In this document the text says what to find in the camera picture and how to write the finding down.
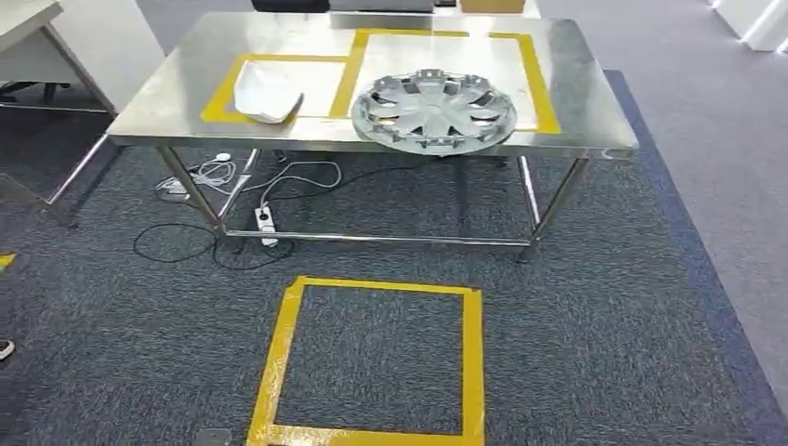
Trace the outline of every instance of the cardboard box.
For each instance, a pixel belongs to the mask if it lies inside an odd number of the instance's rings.
[[[463,12],[471,13],[522,13],[525,0],[459,0]]]

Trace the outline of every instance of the yellow tape square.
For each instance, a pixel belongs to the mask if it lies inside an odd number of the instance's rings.
[[[359,81],[364,58],[367,53],[371,35],[407,35],[431,37],[469,37],[468,33],[455,31],[425,31],[425,30],[389,30],[389,29],[358,29],[347,56],[315,56],[303,54],[241,54],[234,62],[230,71],[218,86],[214,96],[203,109],[201,117],[206,122],[218,123],[253,123],[254,121],[236,112],[229,110],[232,102],[232,88],[243,63],[247,60],[277,60],[286,62],[330,62],[341,63],[343,71],[340,81],[336,86],[334,100],[327,115],[311,116],[309,113],[300,112],[301,117],[321,117],[332,119],[347,119],[348,109],[352,101],[356,86]],[[519,47],[519,56],[522,59],[522,68],[530,89],[530,96],[536,114],[536,125],[518,127],[518,132],[535,133],[561,133],[558,117],[550,101],[549,90],[536,57],[533,40],[528,34],[517,33],[489,33],[491,39],[514,39]]]
[[[397,432],[374,432],[306,426],[275,425],[276,410],[282,393],[290,346],[306,286],[333,286],[397,291],[416,291],[460,295],[462,316],[462,434],[430,435]],[[484,444],[484,359],[481,326],[481,291],[459,286],[425,285],[399,282],[368,282],[342,279],[319,279],[298,276],[282,297],[276,326],[271,337],[269,355],[257,394],[255,412],[246,444],[262,446],[325,445],[413,445],[413,446],[482,446]]]

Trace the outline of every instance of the silver wheel cover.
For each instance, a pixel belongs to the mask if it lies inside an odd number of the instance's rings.
[[[517,124],[511,98],[487,79],[443,70],[382,77],[350,114],[362,135],[420,155],[480,151],[508,138]]]

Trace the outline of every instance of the blue carpet border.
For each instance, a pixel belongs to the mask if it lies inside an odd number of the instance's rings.
[[[605,70],[605,75],[640,142],[637,160],[656,192],[660,212],[681,250],[689,280],[699,293],[719,353],[739,389],[744,409],[742,416],[758,443],[784,446],[788,444],[788,422],[758,364],[701,236],[681,201],[624,74]]]

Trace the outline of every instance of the gray floor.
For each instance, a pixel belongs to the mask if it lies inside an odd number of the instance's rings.
[[[613,79],[625,90],[620,75]],[[631,99],[626,108],[636,120]],[[641,157],[593,164],[524,266],[510,251],[319,243],[257,271],[221,269],[209,256],[151,263],[130,252],[141,230],[199,217],[153,199],[151,179],[165,171],[146,148],[122,154],[76,230],[3,195],[3,246],[21,259],[4,278],[13,293],[0,326],[20,350],[3,363],[0,440],[184,444],[203,427],[224,427],[240,444],[282,289],[308,274],[481,289],[487,444],[783,445],[788,426],[777,402],[757,365],[736,361],[752,355],[741,327],[720,330],[732,308],[724,295],[708,301],[714,277],[693,279],[698,265],[685,258],[687,240],[675,236],[653,183],[669,178],[654,170],[656,149],[642,123],[637,129]],[[336,160],[350,176],[422,161]],[[269,157],[261,165],[261,175],[275,168]],[[565,167],[540,163],[545,193]],[[509,205],[523,200],[516,178],[495,160],[448,160],[276,203],[274,212],[293,230],[512,236],[524,218]],[[165,230],[141,247],[174,255],[202,243],[203,234]],[[259,250],[249,243],[239,256],[219,256],[245,265],[263,257]],[[458,302],[343,291],[306,293],[277,422],[457,433]],[[721,342],[727,335],[740,339],[732,355]]]
[[[788,408],[788,54],[754,53],[703,0],[550,0],[626,75],[783,408]]]

